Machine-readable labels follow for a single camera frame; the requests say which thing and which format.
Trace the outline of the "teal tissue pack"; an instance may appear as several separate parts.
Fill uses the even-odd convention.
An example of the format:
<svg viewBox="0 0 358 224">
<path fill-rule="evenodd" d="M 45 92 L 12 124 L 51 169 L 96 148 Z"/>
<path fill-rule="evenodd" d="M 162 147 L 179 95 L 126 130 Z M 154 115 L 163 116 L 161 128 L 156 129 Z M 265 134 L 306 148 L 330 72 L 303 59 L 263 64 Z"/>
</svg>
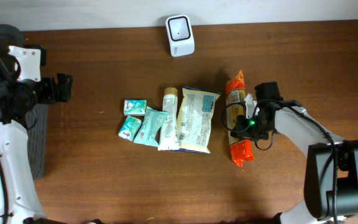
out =
<svg viewBox="0 0 358 224">
<path fill-rule="evenodd" d="M 133 141 L 142 125 L 142 120 L 133 116 L 127 116 L 118 136 L 128 141 Z"/>
<path fill-rule="evenodd" d="M 124 100 L 124 115 L 143 116 L 146 108 L 146 100 Z"/>
</svg>

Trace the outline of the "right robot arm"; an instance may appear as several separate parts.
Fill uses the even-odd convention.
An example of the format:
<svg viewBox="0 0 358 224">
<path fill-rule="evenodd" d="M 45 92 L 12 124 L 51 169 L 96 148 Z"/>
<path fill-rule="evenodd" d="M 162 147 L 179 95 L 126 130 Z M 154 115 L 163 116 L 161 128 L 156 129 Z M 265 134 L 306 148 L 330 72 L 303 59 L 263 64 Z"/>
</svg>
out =
<svg viewBox="0 0 358 224">
<path fill-rule="evenodd" d="M 358 139 L 346 140 L 313 119 L 296 100 L 284 100 L 277 82 L 261 83 L 255 96 L 236 103 L 237 116 L 230 134 L 258 142 L 286 136 L 305 156 L 303 200 L 273 222 L 344 223 L 358 215 Z"/>
</svg>

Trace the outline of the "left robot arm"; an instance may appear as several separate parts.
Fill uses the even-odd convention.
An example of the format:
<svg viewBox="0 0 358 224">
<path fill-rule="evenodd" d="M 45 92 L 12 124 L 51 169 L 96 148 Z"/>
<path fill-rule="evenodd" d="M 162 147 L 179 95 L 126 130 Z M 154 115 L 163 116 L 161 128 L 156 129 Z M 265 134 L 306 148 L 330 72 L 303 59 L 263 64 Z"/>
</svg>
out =
<svg viewBox="0 0 358 224">
<path fill-rule="evenodd" d="M 42 77 L 46 50 L 10 45 L 0 52 L 0 223 L 51 223 L 35 190 L 26 114 L 37 104 L 69 100 L 73 77 Z"/>
</svg>

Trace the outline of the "white barcode scanner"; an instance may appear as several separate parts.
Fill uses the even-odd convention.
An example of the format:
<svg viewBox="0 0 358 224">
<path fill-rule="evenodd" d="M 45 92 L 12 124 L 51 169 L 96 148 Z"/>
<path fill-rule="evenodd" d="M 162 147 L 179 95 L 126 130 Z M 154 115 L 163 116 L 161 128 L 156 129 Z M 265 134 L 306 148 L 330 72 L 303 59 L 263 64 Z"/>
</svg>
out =
<svg viewBox="0 0 358 224">
<path fill-rule="evenodd" d="M 194 53 L 195 40 L 188 16 L 170 16 L 166 19 L 165 26 L 172 57 L 182 57 Z"/>
</svg>

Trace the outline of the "grey plastic mesh basket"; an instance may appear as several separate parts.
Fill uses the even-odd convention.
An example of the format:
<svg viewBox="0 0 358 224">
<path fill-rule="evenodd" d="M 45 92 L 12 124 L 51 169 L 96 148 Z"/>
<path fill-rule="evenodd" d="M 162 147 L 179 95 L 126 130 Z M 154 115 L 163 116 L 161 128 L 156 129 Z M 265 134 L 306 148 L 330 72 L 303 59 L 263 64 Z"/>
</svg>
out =
<svg viewBox="0 0 358 224">
<path fill-rule="evenodd" d="M 0 24 L 0 50 L 8 45 L 25 46 L 22 32 L 11 25 Z M 28 157 L 32 177 L 39 180 L 45 172 L 45 151 L 47 142 L 48 105 L 37 104 L 26 114 L 26 123 L 35 126 L 28 130 Z"/>
</svg>

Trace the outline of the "cream and blue snack bag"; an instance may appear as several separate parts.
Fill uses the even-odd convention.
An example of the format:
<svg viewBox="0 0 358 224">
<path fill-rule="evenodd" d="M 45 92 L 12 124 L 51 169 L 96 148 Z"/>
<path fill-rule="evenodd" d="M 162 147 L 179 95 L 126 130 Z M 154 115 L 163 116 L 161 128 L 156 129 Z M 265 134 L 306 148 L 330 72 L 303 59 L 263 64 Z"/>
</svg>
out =
<svg viewBox="0 0 358 224">
<path fill-rule="evenodd" d="M 211 120 L 220 92 L 184 86 L 177 116 L 180 151 L 211 154 L 208 149 Z"/>
</svg>

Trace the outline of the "white tube with tan cap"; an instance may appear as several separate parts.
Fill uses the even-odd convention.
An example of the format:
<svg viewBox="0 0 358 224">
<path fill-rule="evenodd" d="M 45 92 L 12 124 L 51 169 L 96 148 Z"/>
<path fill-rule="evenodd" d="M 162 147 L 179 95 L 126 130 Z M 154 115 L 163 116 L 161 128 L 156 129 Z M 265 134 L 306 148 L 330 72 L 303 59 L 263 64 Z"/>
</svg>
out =
<svg viewBox="0 0 358 224">
<path fill-rule="evenodd" d="M 178 90 L 174 87 L 164 89 L 162 110 L 167 118 L 160 129 L 159 151 L 176 151 L 180 148 L 177 131 Z"/>
</svg>

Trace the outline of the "teal wet wipes pack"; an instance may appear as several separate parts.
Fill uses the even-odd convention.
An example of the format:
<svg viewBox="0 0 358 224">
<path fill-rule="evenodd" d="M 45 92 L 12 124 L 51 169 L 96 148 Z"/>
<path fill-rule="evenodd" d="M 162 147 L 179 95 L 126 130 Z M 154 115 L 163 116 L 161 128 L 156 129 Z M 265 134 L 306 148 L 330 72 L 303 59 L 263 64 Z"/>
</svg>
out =
<svg viewBox="0 0 358 224">
<path fill-rule="evenodd" d="M 157 111 L 151 107 L 146 107 L 145 117 L 134 142 L 146 146 L 158 147 L 156 140 L 157 133 L 165 122 L 168 113 L 166 111 Z"/>
</svg>

